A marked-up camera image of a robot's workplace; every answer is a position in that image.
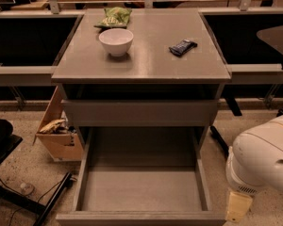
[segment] black chair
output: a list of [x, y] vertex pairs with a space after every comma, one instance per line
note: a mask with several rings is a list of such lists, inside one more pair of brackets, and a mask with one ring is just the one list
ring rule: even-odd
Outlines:
[[[0, 164], [12, 153], [15, 148], [17, 148], [17, 146], [22, 142], [22, 140], [23, 139], [21, 137], [10, 135], [0, 143]], [[11, 191], [3, 186], [0, 186], [0, 199], [12, 202], [32, 213], [37, 214], [38, 217], [34, 225], [42, 225], [48, 213], [54, 206], [60, 194], [62, 193], [63, 189], [72, 185], [71, 177], [71, 173], [67, 172], [65, 174], [64, 178], [58, 184], [56, 191], [54, 192], [54, 194], [46, 205], [43, 205], [39, 202], [34, 202], [26, 196]]]

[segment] green snack bag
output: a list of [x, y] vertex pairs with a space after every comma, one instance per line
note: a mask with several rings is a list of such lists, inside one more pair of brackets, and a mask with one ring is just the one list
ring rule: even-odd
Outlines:
[[104, 8], [106, 18], [97, 23], [95, 27], [101, 28], [126, 28], [129, 23], [131, 8]]

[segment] drawer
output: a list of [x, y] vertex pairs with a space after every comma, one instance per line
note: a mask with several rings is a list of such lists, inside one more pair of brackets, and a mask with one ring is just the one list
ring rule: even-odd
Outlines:
[[63, 100], [74, 126], [197, 126], [213, 123], [217, 100]]
[[94, 127], [60, 225], [223, 225], [192, 127]]

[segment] brown box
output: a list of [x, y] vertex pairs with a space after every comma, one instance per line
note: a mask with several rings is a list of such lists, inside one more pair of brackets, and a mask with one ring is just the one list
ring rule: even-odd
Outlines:
[[77, 134], [41, 134], [40, 130], [52, 120], [60, 119], [63, 111], [62, 97], [56, 88], [53, 97], [45, 111], [36, 137], [47, 149], [55, 161], [80, 161], [83, 147]]

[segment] gray countertop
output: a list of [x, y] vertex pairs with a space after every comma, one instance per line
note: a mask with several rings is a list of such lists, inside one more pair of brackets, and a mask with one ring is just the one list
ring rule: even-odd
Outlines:
[[[122, 57], [109, 55], [94, 25], [105, 18], [103, 9], [87, 9], [56, 68], [57, 83], [222, 83], [230, 73], [196, 8], [133, 9], [127, 29], [131, 48]], [[183, 39], [198, 43], [183, 57], [169, 46]]]

